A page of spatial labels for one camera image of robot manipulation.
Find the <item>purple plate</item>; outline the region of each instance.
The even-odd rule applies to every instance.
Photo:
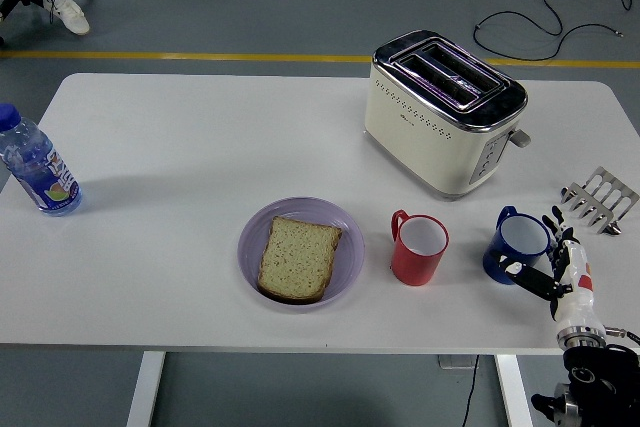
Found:
[[[340,227],[342,237],[336,249],[331,281],[318,302],[307,305],[286,305],[295,310],[306,310],[325,305],[344,294],[355,282],[364,262],[364,238],[358,225],[337,205],[313,197],[292,197],[267,205],[256,213],[247,225],[238,242],[238,264],[249,285],[258,291],[258,273],[262,253],[269,240],[271,220],[276,216]]]

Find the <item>plastic bottle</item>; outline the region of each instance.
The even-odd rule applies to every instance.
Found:
[[[65,215],[80,204],[80,185],[49,137],[12,104],[0,103],[0,157],[45,214]]]

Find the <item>shoe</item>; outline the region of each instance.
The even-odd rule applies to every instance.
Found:
[[[73,0],[43,0],[42,4],[74,34],[84,35],[91,29],[82,9]]]

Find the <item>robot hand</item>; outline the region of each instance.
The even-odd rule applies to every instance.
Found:
[[[640,338],[622,329],[605,328],[593,310],[591,269],[584,248],[564,224],[544,216],[554,235],[548,252],[553,277],[496,252],[499,265],[514,283],[548,300],[557,323],[558,345],[564,350],[569,384],[558,384],[554,397],[534,395],[531,402],[551,422],[563,427],[627,427],[640,425],[638,356],[605,336]]]

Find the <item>bottle label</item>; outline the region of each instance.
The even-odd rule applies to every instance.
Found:
[[[47,154],[46,165],[18,181],[41,210],[66,207],[78,196],[79,186],[54,148]]]

